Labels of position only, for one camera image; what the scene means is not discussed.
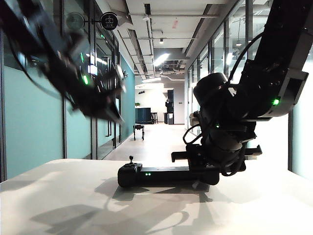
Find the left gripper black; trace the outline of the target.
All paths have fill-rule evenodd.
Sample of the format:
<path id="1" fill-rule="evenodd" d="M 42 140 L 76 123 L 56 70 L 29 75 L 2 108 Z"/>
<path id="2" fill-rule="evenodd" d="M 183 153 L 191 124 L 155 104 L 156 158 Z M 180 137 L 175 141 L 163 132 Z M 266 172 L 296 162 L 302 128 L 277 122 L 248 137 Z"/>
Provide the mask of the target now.
<path id="1" fill-rule="evenodd" d="M 71 86 L 70 92 L 75 103 L 75 107 L 88 117 L 100 118 L 115 123 L 123 123 L 124 119 L 119 113 L 115 95 L 122 92 L 122 84 L 116 85 L 115 88 L 105 89 L 101 84 L 90 87 L 84 83 Z"/>

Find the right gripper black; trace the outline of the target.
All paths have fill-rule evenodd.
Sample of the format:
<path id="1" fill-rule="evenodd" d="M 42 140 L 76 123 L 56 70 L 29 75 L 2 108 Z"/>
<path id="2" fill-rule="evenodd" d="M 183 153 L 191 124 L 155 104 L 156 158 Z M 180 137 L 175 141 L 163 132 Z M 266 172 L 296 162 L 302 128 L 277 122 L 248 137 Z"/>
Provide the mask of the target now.
<path id="1" fill-rule="evenodd" d="M 186 151 L 172 152 L 171 158 L 175 160 L 188 160 L 189 172 L 194 181 L 204 183 L 205 170 L 219 170 L 221 173 L 236 173 L 246 169 L 245 160 L 262 154 L 260 146 L 247 148 L 245 145 L 238 151 L 214 150 L 209 155 L 200 144 L 188 144 Z M 207 174 L 207 184 L 216 185 L 220 180 L 218 171 Z"/>

